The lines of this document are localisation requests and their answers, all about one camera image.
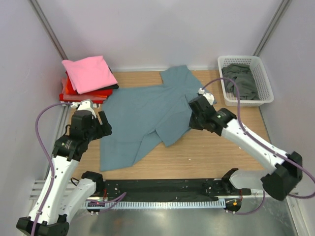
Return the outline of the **blue-grey t shirt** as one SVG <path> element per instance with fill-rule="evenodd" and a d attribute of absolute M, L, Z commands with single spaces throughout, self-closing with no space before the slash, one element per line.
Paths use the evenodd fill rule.
<path fill-rule="evenodd" d="M 189 131 L 189 102 L 201 82 L 185 65 L 160 73 L 157 86 L 120 88 L 105 101 L 112 134 L 100 141 L 100 170 L 131 167 L 159 143 L 170 146 Z"/>

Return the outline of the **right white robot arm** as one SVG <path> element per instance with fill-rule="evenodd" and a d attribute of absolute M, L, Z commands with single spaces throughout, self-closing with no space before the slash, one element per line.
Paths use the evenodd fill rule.
<path fill-rule="evenodd" d="M 232 195 L 241 188 L 264 190 L 282 201 L 302 180 L 303 159 L 297 152 L 288 154 L 239 123 L 236 115 L 226 108 L 218 111 L 211 100 L 199 95 L 189 102 L 192 129 L 207 130 L 237 144 L 264 168 L 263 171 L 231 170 L 221 183 L 222 190 Z"/>

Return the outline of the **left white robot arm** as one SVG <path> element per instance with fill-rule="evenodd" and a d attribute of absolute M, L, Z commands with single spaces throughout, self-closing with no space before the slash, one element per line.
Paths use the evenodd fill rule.
<path fill-rule="evenodd" d="M 18 230 L 27 236 L 67 235 L 70 222 L 86 199 L 104 192 L 102 174 L 86 171 L 65 197 L 70 178 L 89 143 L 111 133 L 105 112 L 95 115 L 91 109 L 75 111 L 69 131 L 55 142 L 50 177 L 29 215 L 18 219 Z"/>

